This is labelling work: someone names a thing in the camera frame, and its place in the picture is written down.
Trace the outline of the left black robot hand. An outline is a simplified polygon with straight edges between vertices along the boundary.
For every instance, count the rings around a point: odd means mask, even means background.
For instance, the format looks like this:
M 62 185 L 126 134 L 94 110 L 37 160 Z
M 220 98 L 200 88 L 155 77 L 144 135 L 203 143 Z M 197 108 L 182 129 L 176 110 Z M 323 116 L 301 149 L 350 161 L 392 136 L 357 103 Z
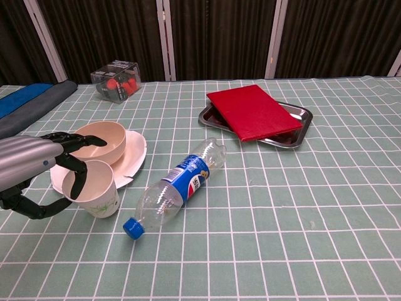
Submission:
M 66 209 L 71 201 L 61 198 L 41 206 L 26 196 L 23 189 L 32 178 L 54 165 L 74 172 L 75 181 L 70 196 L 75 200 L 83 190 L 87 178 L 86 163 L 72 156 L 82 147 L 104 147 L 107 142 L 94 135 L 53 132 L 40 137 L 16 135 L 0 140 L 0 208 L 13 210 L 30 219 L 45 219 Z

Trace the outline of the white cup with leaf print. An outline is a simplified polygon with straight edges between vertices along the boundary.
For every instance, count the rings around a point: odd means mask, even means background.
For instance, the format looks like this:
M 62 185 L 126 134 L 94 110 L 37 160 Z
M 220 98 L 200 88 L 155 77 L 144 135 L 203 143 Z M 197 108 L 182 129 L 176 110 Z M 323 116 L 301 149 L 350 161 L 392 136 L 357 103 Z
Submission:
M 103 161 L 86 161 L 87 177 L 79 196 L 71 198 L 71 188 L 75 180 L 73 171 L 67 173 L 62 183 L 65 197 L 85 209 L 96 218 L 107 218 L 120 206 L 120 198 L 114 180 L 114 172 L 109 164 Z

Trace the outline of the dark grey folded cloth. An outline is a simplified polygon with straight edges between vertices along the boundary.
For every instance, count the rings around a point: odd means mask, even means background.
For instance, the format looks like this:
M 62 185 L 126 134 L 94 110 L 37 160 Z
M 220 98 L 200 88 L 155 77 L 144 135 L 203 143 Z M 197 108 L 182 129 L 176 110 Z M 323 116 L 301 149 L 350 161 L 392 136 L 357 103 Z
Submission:
M 78 85 L 71 80 L 54 84 L 41 95 L 22 105 L 8 116 L 1 118 L 0 139 L 15 136 L 28 128 L 61 102 L 65 101 L 77 88 Z

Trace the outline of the blue folded cloth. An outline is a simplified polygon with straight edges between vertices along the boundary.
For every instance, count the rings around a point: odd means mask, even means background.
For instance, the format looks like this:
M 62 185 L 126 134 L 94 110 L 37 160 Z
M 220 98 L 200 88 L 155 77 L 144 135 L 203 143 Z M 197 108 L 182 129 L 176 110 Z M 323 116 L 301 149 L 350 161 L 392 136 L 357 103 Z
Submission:
M 1 98 L 0 119 L 8 116 L 22 105 L 50 89 L 52 86 L 52 84 L 48 83 L 34 83 Z

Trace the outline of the beige bowl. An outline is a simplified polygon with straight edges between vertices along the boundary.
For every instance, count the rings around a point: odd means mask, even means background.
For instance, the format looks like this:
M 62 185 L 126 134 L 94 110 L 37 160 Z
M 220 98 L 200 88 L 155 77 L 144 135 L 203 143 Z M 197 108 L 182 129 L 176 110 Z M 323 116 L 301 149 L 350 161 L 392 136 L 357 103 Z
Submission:
M 107 142 L 106 146 L 97 147 L 95 145 L 82 147 L 80 150 L 72 152 L 81 161 L 100 160 L 109 165 L 121 158 L 126 147 L 126 130 L 119 123 L 112 121 L 98 121 L 82 126 L 75 132 L 80 135 L 94 135 Z

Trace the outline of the white paper plate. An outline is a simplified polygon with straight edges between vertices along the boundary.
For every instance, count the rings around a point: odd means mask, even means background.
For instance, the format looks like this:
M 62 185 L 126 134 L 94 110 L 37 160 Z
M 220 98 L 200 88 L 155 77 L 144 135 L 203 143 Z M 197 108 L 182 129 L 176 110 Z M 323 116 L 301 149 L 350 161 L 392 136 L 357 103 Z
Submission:
M 133 130 L 126 130 L 125 150 L 114 164 L 111 165 L 117 189 L 133 181 L 134 175 L 141 168 L 147 153 L 147 142 L 143 135 Z M 68 170 L 59 165 L 50 169 L 50 179 L 53 189 L 62 193 L 63 179 Z

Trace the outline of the clear box with red items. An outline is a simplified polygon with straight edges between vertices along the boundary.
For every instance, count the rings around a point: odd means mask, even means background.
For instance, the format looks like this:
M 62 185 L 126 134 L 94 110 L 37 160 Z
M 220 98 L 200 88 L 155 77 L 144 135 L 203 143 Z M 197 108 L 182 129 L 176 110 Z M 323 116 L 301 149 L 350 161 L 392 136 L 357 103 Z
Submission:
M 122 103 L 141 88 L 138 63 L 113 60 L 90 74 L 100 98 Z

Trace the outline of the clear plastic bottle blue label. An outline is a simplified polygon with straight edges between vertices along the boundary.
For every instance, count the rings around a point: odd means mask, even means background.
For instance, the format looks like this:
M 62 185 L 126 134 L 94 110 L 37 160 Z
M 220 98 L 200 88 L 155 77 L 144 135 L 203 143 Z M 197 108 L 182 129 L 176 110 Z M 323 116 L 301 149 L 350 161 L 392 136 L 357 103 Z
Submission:
M 225 161 L 224 145 L 219 145 L 215 138 L 203 140 L 164 178 L 145 190 L 137 203 L 135 216 L 124 223 L 123 230 L 137 240 L 145 232 L 172 220 Z

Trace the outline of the red hardcover book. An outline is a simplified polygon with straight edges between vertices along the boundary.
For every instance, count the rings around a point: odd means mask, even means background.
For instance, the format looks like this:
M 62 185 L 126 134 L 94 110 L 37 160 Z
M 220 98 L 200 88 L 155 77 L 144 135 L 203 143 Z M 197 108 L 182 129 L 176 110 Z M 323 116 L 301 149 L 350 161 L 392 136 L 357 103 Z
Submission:
M 207 97 L 241 141 L 253 141 L 302 128 L 258 85 L 210 92 Z

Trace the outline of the green checked tablecloth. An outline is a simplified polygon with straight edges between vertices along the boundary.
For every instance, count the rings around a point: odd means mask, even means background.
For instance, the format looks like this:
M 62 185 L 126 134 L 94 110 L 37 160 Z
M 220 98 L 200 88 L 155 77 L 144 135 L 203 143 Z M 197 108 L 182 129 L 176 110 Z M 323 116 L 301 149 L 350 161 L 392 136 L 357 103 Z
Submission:
M 0 301 L 401 301 L 401 77 L 258 80 L 312 112 L 296 149 L 199 123 L 207 93 L 245 85 L 151 82 L 120 105 L 80 85 L 30 126 L 112 120 L 141 133 L 147 155 L 109 218 L 0 210 Z M 171 222 L 129 238 L 146 187 L 209 137 L 226 146 L 224 168 Z

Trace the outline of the white partition frame post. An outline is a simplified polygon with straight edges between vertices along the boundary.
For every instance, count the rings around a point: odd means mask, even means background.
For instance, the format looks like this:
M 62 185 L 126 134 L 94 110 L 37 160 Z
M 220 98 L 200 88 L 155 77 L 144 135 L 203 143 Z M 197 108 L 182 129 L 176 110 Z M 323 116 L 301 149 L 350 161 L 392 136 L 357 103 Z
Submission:
M 168 82 L 175 82 L 177 78 L 175 71 L 170 0 L 156 0 L 156 5 L 165 80 Z
M 273 27 L 269 42 L 268 59 L 266 62 L 265 79 L 272 79 L 276 73 L 281 38 L 288 7 L 288 0 L 276 0 Z
M 398 55 L 397 55 L 396 59 L 394 60 L 387 76 L 388 77 L 397 77 L 399 70 L 401 70 L 401 49 L 398 52 Z
M 23 0 L 58 82 L 68 77 L 37 0 Z

